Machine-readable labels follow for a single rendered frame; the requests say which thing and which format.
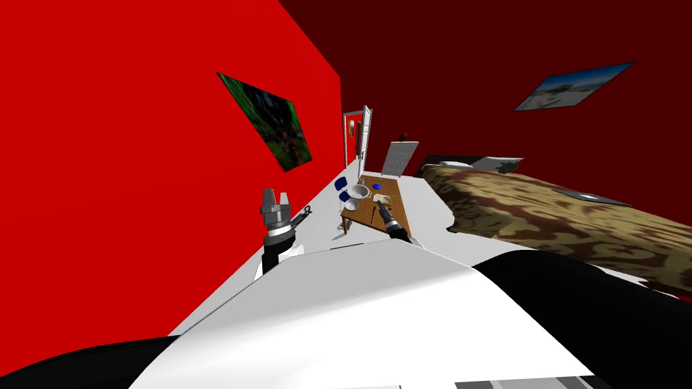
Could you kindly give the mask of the blue sky wall picture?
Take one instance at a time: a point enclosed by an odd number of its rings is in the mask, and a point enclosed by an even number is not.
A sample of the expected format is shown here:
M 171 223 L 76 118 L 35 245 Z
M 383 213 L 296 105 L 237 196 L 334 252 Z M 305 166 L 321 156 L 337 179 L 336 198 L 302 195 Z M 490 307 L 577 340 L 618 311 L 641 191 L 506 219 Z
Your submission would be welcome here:
M 515 112 L 574 107 L 634 62 L 549 76 L 515 108 Z

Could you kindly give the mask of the bed with camouflage cover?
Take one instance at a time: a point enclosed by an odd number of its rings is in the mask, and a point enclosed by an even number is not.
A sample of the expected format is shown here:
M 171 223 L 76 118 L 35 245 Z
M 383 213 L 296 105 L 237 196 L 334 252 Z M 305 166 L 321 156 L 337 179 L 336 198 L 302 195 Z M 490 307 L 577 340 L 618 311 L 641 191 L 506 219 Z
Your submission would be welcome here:
M 429 163 L 418 176 L 453 214 L 451 232 L 559 253 L 692 299 L 692 226 L 522 174 Z

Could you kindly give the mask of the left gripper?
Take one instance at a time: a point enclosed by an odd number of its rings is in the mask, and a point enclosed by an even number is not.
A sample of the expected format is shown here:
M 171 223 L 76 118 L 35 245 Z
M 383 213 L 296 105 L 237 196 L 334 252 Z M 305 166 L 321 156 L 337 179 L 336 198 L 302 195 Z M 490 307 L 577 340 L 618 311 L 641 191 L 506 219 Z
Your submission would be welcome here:
M 283 226 L 291 221 L 292 206 L 289 203 L 286 192 L 280 193 L 279 204 L 274 204 L 274 190 L 265 188 L 263 192 L 263 205 L 260 207 L 260 213 L 263 217 L 263 223 L 267 227 L 279 225 Z

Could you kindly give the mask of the brown wooden table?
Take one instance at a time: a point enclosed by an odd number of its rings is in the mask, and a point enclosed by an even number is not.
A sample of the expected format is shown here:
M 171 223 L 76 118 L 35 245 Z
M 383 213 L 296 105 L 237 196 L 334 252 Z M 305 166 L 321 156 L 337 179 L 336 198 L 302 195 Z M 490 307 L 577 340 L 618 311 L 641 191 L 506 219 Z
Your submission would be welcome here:
M 371 196 L 366 199 L 360 199 L 359 207 L 355 211 L 343 210 L 341 212 L 343 222 L 346 220 L 352 220 L 354 224 L 361 224 L 363 226 L 385 232 L 385 223 L 383 222 L 382 217 L 379 216 L 378 210 L 375 213 L 374 222 L 372 224 L 370 224 L 370 217 L 372 208 L 374 205 L 376 205 L 376 203 L 372 200 L 373 195 L 387 195 L 391 198 L 391 206 L 388 207 L 390 208 L 391 215 L 393 216 L 394 220 L 396 220 L 401 226 L 403 226 L 403 228 L 407 230 L 408 236 L 412 237 L 412 231 L 408 224 L 397 178 L 364 175 L 362 176 L 362 181 L 363 185 L 370 189 Z M 372 188 L 373 184 L 380 184 L 382 188 L 380 190 L 374 190 Z

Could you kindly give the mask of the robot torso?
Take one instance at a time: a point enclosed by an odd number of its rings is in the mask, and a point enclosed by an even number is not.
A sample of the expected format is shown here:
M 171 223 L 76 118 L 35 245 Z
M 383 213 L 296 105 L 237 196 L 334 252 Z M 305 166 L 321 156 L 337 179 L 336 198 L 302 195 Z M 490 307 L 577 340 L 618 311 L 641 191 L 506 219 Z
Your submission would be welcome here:
M 131 389 L 454 389 L 588 372 L 480 272 L 381 240 L 284 260 Z

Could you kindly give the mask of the white door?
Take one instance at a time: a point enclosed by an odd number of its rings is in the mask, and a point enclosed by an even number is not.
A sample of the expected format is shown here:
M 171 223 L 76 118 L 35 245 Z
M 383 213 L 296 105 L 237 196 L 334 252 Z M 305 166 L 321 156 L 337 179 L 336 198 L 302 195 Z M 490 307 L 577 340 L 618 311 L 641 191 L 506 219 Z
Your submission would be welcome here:
M 365 170 L 366 158 L 368 153 L 368 143 L 370 138 L 372 120 L 372 110 L 368 108 L 367 105 L 364 106 L 362 115 L 362 135 L 361 135 L 361 151 L 359 160 L 358 177 L 360 177 Z

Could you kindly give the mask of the green wall picture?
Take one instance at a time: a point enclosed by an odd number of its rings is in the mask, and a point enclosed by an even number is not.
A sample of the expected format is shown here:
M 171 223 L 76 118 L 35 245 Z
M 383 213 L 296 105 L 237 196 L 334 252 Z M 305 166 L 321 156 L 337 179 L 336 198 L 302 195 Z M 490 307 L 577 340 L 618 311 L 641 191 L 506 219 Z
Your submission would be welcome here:
M 217 76 L 284 171 L 312 160 L 294 104 L 222 73 Z

